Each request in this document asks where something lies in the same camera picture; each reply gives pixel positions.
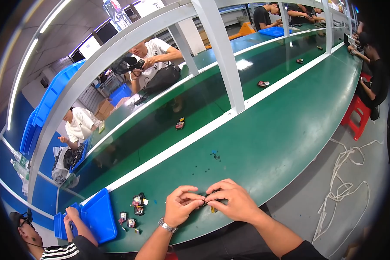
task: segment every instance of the gray floor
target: gray floor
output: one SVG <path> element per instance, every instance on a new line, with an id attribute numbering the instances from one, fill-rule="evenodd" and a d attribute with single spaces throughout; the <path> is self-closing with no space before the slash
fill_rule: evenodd
<path id="1" fill-rule="evenodd" d="M 354 190 L 362 181 L 366 181 L 370 187 L 370 202 L 358 226 L 330 259 L 340 259 L 348 244 L 359 240 L 363 228 L 374 221 L 384 192 L 387 190 L 390 177 L 385 143 L 387 112 L 386 100 L 380 105 L 381 117 L 375 123 L 372 121 L 367 123 L 364 133 L 358 141 L 354 141 L 354 133 L 348 126 L 339 126 L 333 134 L 333 139 L 340 141 L 347 147 L 361 147 L 373 140 L 384 141 L 384 144 L 374 143 L 362 149 L 365 156 L 364 165 L 355 165 L 347 160 L 338 171 L 338 175 L 344 182 L 354 184 L 351 190 Z M 343 151 L 342 146 L 331 141 L 328 142 L 315 161 L 284 190 L 267 202 L 272 217 L 291 228 L 303 239 L 312 241 L 319 221 L 317 211 L 329 192 L 329 182 L 335 161 L 339 153 Z M 361 163 L 363 161 L 360 153 L 353 153 L 350 157 L 355 162 Z M 340 184 L 338 179 L 334 181 L 332 189 L 334 194 L 336 194 L 336 189 Z M 338 203 L 330 228 L 314 242 L 314 246 L 323 256 L 331 255 L 344 241 L 360 218 L 366 203 L 367 187 L 364 184 L 354 194 Z M 328 199 L 327 216 L 323 228 L 328 225 L 334 206 L 335 202 Z"/>

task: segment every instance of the wristwatch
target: wristwatch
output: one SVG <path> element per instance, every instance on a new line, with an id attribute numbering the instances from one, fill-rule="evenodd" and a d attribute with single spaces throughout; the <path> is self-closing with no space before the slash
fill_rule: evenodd
<path id="1" fill-rule="evenodd" d="M 163 217 L 161 218 L 161 220 L 159 220 L 158 225 L 172 233 L 175 233 L 177 231 L 177 227 L 171 227 L 168 224 L 166 224 L 165 221 L 163 220 Z"/>

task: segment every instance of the glasses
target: glasses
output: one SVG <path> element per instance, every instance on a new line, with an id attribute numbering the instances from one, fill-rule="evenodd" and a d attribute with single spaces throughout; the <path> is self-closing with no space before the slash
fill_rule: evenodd
<path id="1" fill-rule="evenodd" d="M 33 229 L 35 229 L 34 227 L 33 227 L 33 225 L 32 225 L 32 223 L 28 220 L 28 219 L 25 219 L 20 225 L 19 225 L 19 227 L 21 227 L 21 226 L 23 226 L 23 224 L 29 224 L 29 226 L 31 226 Z"/>

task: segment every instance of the assembly line table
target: assembly line table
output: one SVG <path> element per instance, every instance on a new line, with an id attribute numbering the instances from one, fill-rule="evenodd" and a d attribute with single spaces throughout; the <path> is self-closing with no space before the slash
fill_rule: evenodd
<path id="1" fill-rule="evenodd" d="M 257 87 L 259 80 L 275 83 L 300 68 L 296 59 L 302 58 L 306 64 L 322 55 L 324 51 L 316 48 L 326 47 L 321 32 L 324 31 L 291 36 L 237 55 L 236 61 L 242 65 L 239 74 L 244 99 L 262 91 Z M 255 45 L 257 42 L 252 40 L 265 40 L 262 37 L 266 36 L 250 34 L 235 39 L 231 41 L 233 50 L 237 51 L 234 46 L 244 49 L 249 44 Z M 341 42 L 337 38 L 335 45 Z M 195 57 L 197 66 L 214 62 L 211 53 L 209 50 Z M 258 205 L 264 204 L 294 180 L 328 142 L 350 104 L 360 71 L 361 61 L 342 46 L 245 112 L 111 191 L 115 218 L 121 211 L 133 216 L 131 199 L 140 192 L 145 193 L 149 205 L 144 216 L 134 216 L 141 235 L 124 232 L 118 225 L 117 238 L 101 246 L 107 252 L 138 251 L 164 215 L 166 196 L 180 185 L 194 185 L 204 193 L 211 184 L 231 178 Z M 181 112 L 174 113 L 171 103 L 177 96 L 184 100 L 184 106 Z M 105 131 L 113 129 L 110 124 L 121 122 L 133 109 L 122 106 L 116 110 L 106 120 Z M 93 195 L 229 109 L 218 66 L 212 67 L 119 127 L 111 143 L 100 151 L 115 158 L 117 163 L 106 169 L 94 163 L 98 156 L 89 156 L 78 171 L 82 172 L 80 183 L 73 190 L 85 198 Z M 180 117 L 185 117 L 187 125 L 176 131 L 174 126 Z M 98 138 L 94 134 L 92 142 L 95 144 Z M 218 150 L 221 161 L 210 155 L 212 150 Z M 73 201 L 81 202 L 75 197 L 64 202 L 60 199 L 59 209 Z M 222 213 L 211 213 L 209 207 L 203 207 L 180 226 L 171 244 L 200 237 L 229 223 L 231 220 Z"/>

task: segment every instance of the water bottle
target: water bottle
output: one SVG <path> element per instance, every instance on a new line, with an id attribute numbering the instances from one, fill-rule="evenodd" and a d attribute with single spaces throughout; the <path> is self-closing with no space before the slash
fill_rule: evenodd
<path id="1" fill-rule="evenodd" d="M 16 161 L 18 161 L 24 168 L 29 167 L 29 160 L 26 159 L 19 151 L 13 150 L 13 155 L 15 156 Z"/>
<path id="2" fill-rule="evenodd" d="M 19 174 L 21 179 L 29 180 L 29 171 L 27 169 L 13 159 L 10 159 L 10 163 L 13 164 L 13 168 L 16 170 L 17 174 Z"/>

